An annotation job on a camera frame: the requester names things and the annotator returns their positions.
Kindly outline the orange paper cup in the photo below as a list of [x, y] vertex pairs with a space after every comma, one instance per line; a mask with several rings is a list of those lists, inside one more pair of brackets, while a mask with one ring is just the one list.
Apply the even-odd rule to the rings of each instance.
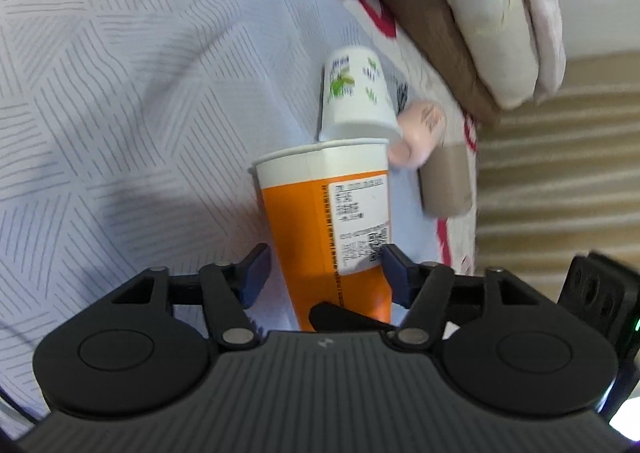
[[390, 322], [380, 251], [390, 243], [387, 142], [318, 142], [254, 164], [262, 204], [298, 325], [327, 301]]

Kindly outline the white paper cup green print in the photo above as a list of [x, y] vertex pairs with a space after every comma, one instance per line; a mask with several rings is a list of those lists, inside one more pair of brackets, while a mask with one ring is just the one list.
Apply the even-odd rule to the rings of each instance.
[[323, 69], [321, 141], [401, 139], [390, 91], [378, 55], [347, 46], [329, 55]]

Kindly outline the taupe tumbler bottle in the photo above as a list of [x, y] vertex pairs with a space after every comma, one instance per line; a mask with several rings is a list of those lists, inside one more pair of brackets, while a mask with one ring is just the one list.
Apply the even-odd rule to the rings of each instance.
[[473, 207], [468, 148], [464, 143], [435, 148], [419, 169], [422, 206], [433, 218], [460, 217]]

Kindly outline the beige striped curtain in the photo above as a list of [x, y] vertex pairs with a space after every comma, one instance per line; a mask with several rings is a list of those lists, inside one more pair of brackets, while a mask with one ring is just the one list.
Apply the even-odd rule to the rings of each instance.
[[478, 134], [476, 266], [551, 299], [570, 259], [639, 263], [639, 56], [574, 60], [559, 93]]

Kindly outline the pink tumbler bottle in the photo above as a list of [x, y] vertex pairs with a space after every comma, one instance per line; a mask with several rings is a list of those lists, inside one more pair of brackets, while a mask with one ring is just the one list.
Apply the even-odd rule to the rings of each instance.
[[442, 144], [447, 120], [439, 104], [412, 101], [398, 116], [401, 139], [388, 147], [390, 165], [416, 170]]

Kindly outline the light blue patterned cloth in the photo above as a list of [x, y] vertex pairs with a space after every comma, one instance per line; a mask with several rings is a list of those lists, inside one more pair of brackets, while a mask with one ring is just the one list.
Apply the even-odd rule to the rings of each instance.
[[137, 272], [242, 257], [269, 230], [250, 165], [317, 138], [323, 64], [374, 49], [396, 109], [442, 79], [358, 0], [1, 0], [1, 387], [46, 403], [43, 336]]

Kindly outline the cream folded blanket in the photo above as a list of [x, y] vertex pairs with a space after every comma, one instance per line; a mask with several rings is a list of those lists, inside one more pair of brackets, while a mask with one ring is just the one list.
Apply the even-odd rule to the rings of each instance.
[[498, 106], [513, 110], [532, 98], [539, 63], [523, 0], [446, 1]]

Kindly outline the pink cartoon pillow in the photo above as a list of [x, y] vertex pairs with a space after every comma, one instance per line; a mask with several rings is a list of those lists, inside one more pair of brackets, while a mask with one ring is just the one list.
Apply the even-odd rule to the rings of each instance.
[[533, 98], [547, 100], [560, 89], [566, 70], [560, 0], [525, 0], [534, 32], [539, 74]]

